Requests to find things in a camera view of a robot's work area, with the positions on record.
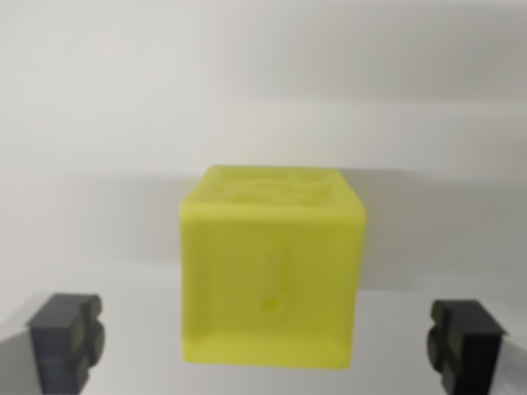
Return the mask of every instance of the cube side face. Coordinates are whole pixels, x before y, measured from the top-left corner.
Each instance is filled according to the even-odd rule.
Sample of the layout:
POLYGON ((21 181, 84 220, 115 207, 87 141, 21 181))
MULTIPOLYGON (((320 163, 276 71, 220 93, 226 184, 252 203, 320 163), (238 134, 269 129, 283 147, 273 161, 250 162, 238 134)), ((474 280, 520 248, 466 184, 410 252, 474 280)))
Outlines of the cube side face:
POLYGON ((365 216, 293 212, 182 204, 187 361, 349 366, 365 216))

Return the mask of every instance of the white backdrop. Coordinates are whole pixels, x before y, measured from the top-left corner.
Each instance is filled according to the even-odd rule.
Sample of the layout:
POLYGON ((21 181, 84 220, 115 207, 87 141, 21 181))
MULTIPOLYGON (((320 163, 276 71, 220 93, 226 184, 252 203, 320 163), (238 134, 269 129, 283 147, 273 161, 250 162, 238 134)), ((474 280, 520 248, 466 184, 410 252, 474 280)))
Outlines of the white backdrop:
POLYGON ((442 393, 429 302, 525 302, 526 37, 527 2, 0 0, 0 318, 100 292, 86 394, 442 393), (359 192, 350 371, 181 363, 177 203, 210 164, 359 192))

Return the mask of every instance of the white surface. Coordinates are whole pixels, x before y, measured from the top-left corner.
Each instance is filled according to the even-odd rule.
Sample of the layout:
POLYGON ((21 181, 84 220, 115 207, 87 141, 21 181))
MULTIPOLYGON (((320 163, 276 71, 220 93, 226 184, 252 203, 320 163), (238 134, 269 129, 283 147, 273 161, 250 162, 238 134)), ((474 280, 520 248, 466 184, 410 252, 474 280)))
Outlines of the white surface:
POLYGON ((441 393, 431 298, 525 302, 526 35, 521 1, 0 0, 0 318, 100 292, 89 394, 441 393), (181 364, 177 202, 212 163, 346 170, 361 288, 430 297, 361 296, 348 372, 181 364))
POLYGON ((522 395, 527 389, 527 337, 503 338, 490 395, 522 395))

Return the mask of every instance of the yellow 3d printed cube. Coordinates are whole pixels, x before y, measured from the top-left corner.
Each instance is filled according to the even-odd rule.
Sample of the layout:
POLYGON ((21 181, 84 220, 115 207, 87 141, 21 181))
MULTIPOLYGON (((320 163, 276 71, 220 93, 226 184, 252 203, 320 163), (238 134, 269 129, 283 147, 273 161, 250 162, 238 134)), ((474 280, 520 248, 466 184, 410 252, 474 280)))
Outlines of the yellow 3d printed cube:
POLYGON ((338 171, 214 166, 180 218, 185 360, 349 366, 366 210, 338 171))

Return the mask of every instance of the yellow cube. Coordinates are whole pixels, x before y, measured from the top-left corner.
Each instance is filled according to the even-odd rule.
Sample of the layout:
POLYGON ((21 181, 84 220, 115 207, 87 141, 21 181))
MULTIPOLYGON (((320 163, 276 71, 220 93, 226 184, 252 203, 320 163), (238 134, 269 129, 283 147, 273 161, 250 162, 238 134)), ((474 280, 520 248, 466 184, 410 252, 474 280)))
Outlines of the yellow cube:
POLYGON ((180 218, 185 360, 349 366, 366 210, 337 170, 213 166, 180 218))

